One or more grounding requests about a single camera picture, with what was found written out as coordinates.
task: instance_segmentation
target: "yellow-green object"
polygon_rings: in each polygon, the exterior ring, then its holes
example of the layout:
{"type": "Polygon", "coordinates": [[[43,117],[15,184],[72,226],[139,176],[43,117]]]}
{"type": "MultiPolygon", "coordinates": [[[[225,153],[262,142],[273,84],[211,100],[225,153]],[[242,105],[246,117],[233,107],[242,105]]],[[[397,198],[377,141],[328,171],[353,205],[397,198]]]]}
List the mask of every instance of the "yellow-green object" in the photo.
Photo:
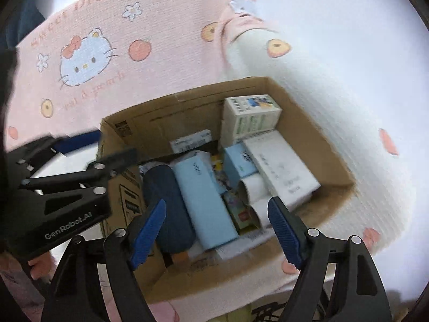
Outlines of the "yellow-green object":
{"type": "Polygon", "coordinates": [[[215,317],[207,322],[250,322],[252,319],[252,305],[248,304],[240,309],[215,317]]]}

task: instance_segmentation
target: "white rectangular box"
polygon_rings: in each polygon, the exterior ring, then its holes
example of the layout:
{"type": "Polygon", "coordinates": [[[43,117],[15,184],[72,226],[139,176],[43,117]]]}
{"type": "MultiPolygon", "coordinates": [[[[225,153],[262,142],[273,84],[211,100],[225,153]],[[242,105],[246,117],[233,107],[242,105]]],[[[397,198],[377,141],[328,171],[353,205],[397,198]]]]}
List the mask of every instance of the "white rectangular box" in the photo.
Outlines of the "white rectangular box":
{"type": "Polygon", "coordinates": [[[248,153],[265,180],[268,190],[292,211],[320,187],[319,182],[296,152],[276,131],[243,139],[248,153]]]}
{"type": "Polygon", "coordinates": [[[224,132],[230,139],[252,133],[273,130],[282,109],[268,95],[226,98],[224,102],[224,132]]]}

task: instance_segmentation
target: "blue gripper pad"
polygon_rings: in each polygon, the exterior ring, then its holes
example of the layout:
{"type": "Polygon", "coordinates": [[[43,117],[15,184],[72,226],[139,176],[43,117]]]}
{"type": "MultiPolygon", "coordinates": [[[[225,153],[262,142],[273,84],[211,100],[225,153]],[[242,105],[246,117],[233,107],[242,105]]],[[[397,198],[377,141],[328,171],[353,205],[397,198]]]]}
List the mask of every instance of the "blue gripper pad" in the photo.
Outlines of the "blue gripper pad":
{"type": "Polygon", "coordinates": [[[307,227],[300,218],[289,213],[278,197],[272,197],[268,202],[268,219],[287,261],[301,270],[308,257],[307,227]]]}
{"type": "Polygon", "coordinates": [[[164,200],[149,206],[146,212],[135,217],[128,226],[131,256],[129,263],[133,270],[145,263],[151,248],[164,223],[167,207],[164,200]]]}
{"type": "Polygon", "coordinates": [[[97,143],[101,138],[101,131],[95,130],[65,138],[54,145],[54,150],[65,155],[66,153],[81,149],[85,146],[97,143]]]}

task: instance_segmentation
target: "light blue box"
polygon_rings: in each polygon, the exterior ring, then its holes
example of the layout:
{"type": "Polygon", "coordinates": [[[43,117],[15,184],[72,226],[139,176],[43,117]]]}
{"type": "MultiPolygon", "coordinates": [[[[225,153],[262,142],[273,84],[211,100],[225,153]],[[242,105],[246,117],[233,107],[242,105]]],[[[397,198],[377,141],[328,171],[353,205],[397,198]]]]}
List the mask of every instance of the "light blue box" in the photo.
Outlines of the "light blue box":
{"type": "Polygon", "coordinates": [[[224,171],[230,181],[230,187],[237,189],[240,179],[246,178],[258,171],[243,143],[238,143],[225,149],[224,171]]]}
{"type": "Polygon", "coordinates": [[[173,166],[183,201],[203,248],[210,249],[239,235],[210,173],[199,156],[173,166]]]}

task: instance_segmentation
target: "open cardboard box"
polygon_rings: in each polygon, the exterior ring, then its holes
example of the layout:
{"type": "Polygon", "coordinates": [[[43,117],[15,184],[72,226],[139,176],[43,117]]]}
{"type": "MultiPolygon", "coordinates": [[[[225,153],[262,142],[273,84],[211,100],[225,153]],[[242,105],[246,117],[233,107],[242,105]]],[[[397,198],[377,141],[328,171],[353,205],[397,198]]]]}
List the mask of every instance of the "open cardboard box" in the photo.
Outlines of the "open cardboard box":
{"type": "MultiPolygon", "coordinates": [[[[145,160],[164,158],[173,154],[171,141],[206,129],[214,141],[218,140],[224,99],[251,94],[269,94],[280,105],[283,111],[277,130],[322,185],[311,201],[295,211],[308,227],[317,228],[350,197],[353,179],[317,125],[270,78],[244,78],[194,88],[113,114],[101,124],[99,157],[128,145],[137,148],[145,160]]],[[[105,236],[126,227],[144,211],[140,184],[137,166],[110,181],[112,216],[102,223],[105,236]]],[[[272,238],[228,261],[203,259],[174,264],[166,270],[162,255],[154,247],[135,275],[147,302],[154,303],[212,290],[243,275],[252,275],[282,253],[277,238],[272,238]]]]}

